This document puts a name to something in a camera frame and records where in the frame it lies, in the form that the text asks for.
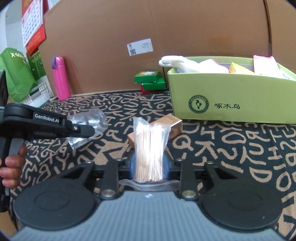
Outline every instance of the black circular disc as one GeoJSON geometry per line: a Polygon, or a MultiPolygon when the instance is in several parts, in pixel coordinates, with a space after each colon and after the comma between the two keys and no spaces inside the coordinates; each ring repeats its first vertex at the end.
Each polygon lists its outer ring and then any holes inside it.
{"type": "Polygon", "coordinates": [[[34,229],[55,231],[73,227],[92,213],[93,194],[72,179],[55,179],[35,185],[17,197],[18,220],[34,229]]]}
{"type": "Polygon", "coordinates": [[[215,223],[242,231],[274,227],[283,209],[274,190],[245,179],[223,180],[204,195],[202,206],[215,223]]]}

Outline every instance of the round logo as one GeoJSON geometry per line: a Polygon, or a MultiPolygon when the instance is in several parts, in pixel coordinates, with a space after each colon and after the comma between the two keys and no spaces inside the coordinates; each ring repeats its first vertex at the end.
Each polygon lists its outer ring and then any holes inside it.
{"type": "Polygon", "coordinates": [[[209,108],[209,101],[202,95],[195,95],[190,98],[188,106],[190,110],[200,114],[207,111],[209,108]]]}

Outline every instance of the green shopping bag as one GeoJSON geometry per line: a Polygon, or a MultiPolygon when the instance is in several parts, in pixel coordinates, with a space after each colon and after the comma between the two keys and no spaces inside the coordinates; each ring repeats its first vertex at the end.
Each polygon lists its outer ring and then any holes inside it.
{"type": "Polygon", "coordinates": [[[21,102],[36,86],[30,66],[22,52],[14,48],[4,49],[1,61],[6,73],[8,93],[14,102],[21,102]]]}

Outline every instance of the qr code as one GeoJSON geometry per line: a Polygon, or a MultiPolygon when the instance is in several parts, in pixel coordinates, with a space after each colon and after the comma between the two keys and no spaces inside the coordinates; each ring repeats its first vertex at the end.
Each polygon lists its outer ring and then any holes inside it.
{"type": "Polygon", "coordinates": [[[137,54],[137,53],[136,53],[136,49],[131,49],[130,52],[131,52],[131,56],[137,54]]]}

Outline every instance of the yellow package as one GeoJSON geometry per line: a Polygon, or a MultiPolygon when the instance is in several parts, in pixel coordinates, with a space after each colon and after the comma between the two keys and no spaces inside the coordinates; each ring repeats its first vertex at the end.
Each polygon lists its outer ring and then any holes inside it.
{"type": "Polygon", "coordinates": [[[229,67],[229,72],[233,74],[251,74],[251,75],[255,74],[253,71],[250,71],[249,69],[243,66],[240,66],[239,64],[236,64],[234,62],[231,62],[231,65],[229,67]]]}

